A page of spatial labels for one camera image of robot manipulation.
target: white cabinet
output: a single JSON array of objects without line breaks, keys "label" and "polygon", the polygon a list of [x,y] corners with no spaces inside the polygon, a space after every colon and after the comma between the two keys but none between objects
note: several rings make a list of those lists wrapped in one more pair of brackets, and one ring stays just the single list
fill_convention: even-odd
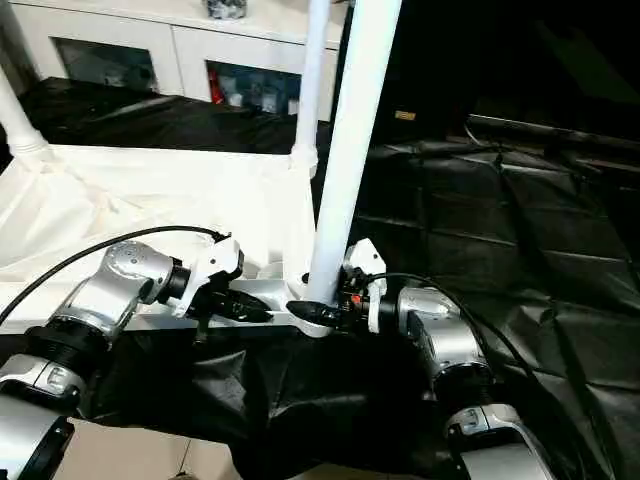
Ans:
[{"label": "white cabinet", "polygon": [[[275,107],[274,113],[286,113],[289,101],[296,102],[299,98],[304,45],[184,27],[174,27],[174,38],[187,97],[211,100],[215,81],[211,73],[216,72],[225,96],[230,92],[225,88],[229,82],[224,80],[230,78],[232,90],[239,93],[245,106],[261,107],[259,103],[263,101]],[[331,116],[336,64],[337,52],[325,50],[321,120]],[[248,98],[252,94],[258,98]]]},{"label": "white cabinet", "polygon": [[23,40],[40,78],[61,77],[126,84],[150,70],[149,87],[182,95],[171,26],[131,18],[31,5],[13,5]]},{"label": "white cabinet", "polygon": [[[246,18],[213,20],[200,0],[9,0],[40,78],[295,111],[308,0],[249,0]],[[346,3],[332,4],[319,118],[331,114]]]}]

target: black cloth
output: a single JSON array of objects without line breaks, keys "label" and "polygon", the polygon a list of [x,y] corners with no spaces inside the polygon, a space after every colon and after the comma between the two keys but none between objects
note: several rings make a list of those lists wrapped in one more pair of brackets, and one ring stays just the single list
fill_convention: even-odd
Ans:
[{"label": "black cloth", "polygon": [[[53,143],[286,153],[295,131],[294,118],[61,80],[24,105]],[[416,142],[367,160],[351,239],[371,238],[389,270],[432,276],[507,335],[544,390],[487,333],[505,395],[560,478],[640,476],[639,185],[557,151]],[[226,442],[247,480],[318,462],[445,475],[444,419],[407,340],[251,329],[194,350],[192,336],[123,335],[86,417]],[[0,360],[21,348],[0,337]]]}]

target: white frame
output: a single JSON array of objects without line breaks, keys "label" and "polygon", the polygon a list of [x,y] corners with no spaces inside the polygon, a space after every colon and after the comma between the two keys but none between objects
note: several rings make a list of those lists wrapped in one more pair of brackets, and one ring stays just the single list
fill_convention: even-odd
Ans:
[{"label": "white frame", "polygon": [[[314,158],[317,162],[312,143],[316,125],[312,120],[317,114],[315,100],[322,70],[318,67],[325,53],[328,2],[310,0],[310,35],[296,144],[291,155],[274,156],[283,158],[293,169],[310,168]],[[401,5],[402,0],[356,3],[305,295],[311,300],[333,302]],[[53,161],[51,148],[29,123],[2,69],[0,123],[7,132],[7,143],[14,157],[25,162],[30,159],[39,159],[41,163]],[[325,330],[318,335],[328,334],[331,329]]]},{"label": "white frame", "polygon": [[[187,97],[211,101],[207,61],[302,75],[305,61],[303,45],[195,28],[172,28]],[[337,63],[338,52],[325,49],[318,99],[320,120],[328,121],[331,117]]]},{"label": "white frame", "polygon": [[52,39],[58,37],[147,50],[159,93],[182,95],[184,92],[169,25],[30,5],[12,8],[41,79],[68,78]]}]

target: white pvc pipe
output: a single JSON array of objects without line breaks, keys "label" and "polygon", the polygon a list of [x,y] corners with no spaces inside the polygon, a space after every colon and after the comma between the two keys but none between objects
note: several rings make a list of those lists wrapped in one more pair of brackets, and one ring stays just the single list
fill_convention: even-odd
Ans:
[{"label": "white pvc pipe", "polygon": [[402,0],[357,0],[307,298],[333,303]]},{"label": "white pvc pipe", "polygon": [[0,67],[0,123],[14,157],[46,151],[48,143],[27,118],[7,76]]},{"label": "white pvc pipe", "polygon": [[300,86],[296,141],[291,150],[294,161],[305,162],[306,165],[314,169],[318,163],[316,150],[318,99],[320,97],[330,7],[331,0],[311,0],[309,3],[309,24]]}]

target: silver robotic arm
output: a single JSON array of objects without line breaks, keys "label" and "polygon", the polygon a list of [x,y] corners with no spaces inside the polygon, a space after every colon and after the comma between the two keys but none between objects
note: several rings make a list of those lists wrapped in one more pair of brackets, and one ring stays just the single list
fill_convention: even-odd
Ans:
[{"label": "silver robotic arm", "polygon": [[[239,276],[243,257],[235,241],[217,242],[214,253],[224,258],[208,258],[209,266],[192,275],[178,260],[143,243],[116,244],[45,326],[27,331],[26,351],[0,368],[0,480],[54,475],[73,435],[67,416],[138,305],[179,302],[185,292],[192,302],[209,284],[217,284],[223,295]],[[189,306],[179,303],[176,310]]]},{"label": "silver robotic arm", "polygon": [[347,250],[337,307],[304,301],[287,306],[309,322],[351,332],[399,332],[416,344],[448,418],[443,435],[456,460],[451,478],[555,480],[535,435],[495,396],[496,378],[456,303],[432,287],[407,286],[394,298],[383,297],[385,270],[371,242],[360,241]]}]

